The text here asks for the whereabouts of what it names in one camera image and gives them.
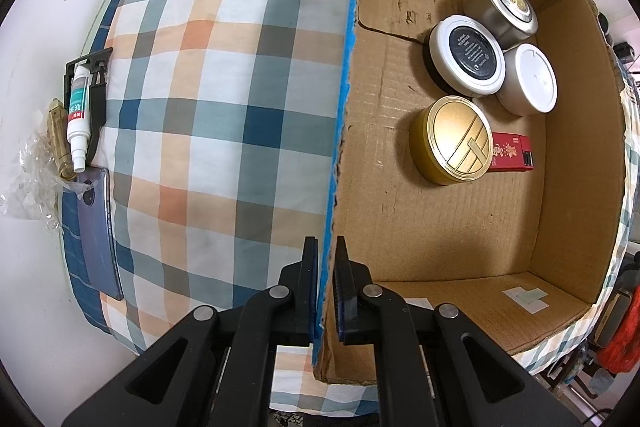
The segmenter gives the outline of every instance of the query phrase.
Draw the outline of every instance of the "red cloth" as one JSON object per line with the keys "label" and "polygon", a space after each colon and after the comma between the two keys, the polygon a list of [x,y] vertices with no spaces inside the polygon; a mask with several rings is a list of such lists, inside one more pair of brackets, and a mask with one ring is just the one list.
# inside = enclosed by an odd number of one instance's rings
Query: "red cloth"
{"label": "red cloth", "polygon": [[640,360],[640,286],[610,343],[598,352],[598,362],[612,373],[628,373]]}

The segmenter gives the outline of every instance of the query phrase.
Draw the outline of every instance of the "crumpled plastic wrap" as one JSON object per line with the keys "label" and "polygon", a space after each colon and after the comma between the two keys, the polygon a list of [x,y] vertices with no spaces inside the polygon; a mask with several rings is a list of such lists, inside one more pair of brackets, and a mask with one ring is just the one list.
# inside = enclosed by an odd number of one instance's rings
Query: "crumpled plastic wrap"
{"label": "crumpled plastic wrap", "polygon": [[18,152],[20,174],[0,192],[0,214],[16,219],[44,221],[49,230],[60,227],[58,196],[63,190],[78,198],[92,188],[90,184],[67,182],[58,175],[47,134],[31,135]]}

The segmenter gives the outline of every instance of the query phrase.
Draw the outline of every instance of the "silver rivet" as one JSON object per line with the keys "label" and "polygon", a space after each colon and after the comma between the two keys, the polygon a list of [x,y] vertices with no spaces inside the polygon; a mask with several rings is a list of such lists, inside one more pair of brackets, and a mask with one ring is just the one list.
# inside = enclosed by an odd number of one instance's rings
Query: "silver rivet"
{"label": "silver rivet", "polygon": [[367,284],[362,289],[362,293],[367,297],[380,297],[382,295],[382,288],[377,284]]}
{"label": "silver rivet", "polygon": [[456,308],[453,304],[443,304],[438,308],[440,311],[440,315],[445,317],[446,319],[455,319],[458,316],[458,308]]}
{"label": "silver rivet", "polygon": [[198,306],[193,311],[193,318],[197,321],[208,321],[213,317],[213,308],[209,306]]}
{"label": "silver rivet", "polygon": [[269,295],[274,299],[284,299],[287,295],[289,295],[289,288],[283,286],[282,284],[278,286],[274,286],[269,290]]}

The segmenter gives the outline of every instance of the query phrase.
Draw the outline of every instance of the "yellow container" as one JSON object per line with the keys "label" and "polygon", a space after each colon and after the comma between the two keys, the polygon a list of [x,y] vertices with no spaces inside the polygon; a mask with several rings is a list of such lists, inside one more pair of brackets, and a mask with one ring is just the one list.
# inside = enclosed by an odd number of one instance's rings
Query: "yellow container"
{"label": "yellow container", "polygon": [[409,149],[425,178],[452,185],[477,180],[487,171],[494,139],[478,107],[461,96],[445,96],[414,120]]}

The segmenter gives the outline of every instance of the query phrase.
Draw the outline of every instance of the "silver jar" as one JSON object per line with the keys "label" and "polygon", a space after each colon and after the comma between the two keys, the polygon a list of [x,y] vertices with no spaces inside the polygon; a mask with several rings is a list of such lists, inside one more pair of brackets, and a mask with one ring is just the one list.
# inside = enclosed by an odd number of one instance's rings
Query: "silver jar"
{"label": "silver jar", "polygon": [[484,25],[504,50],[538,30],[538,18],[528,0],[462,0],[467,17]]}

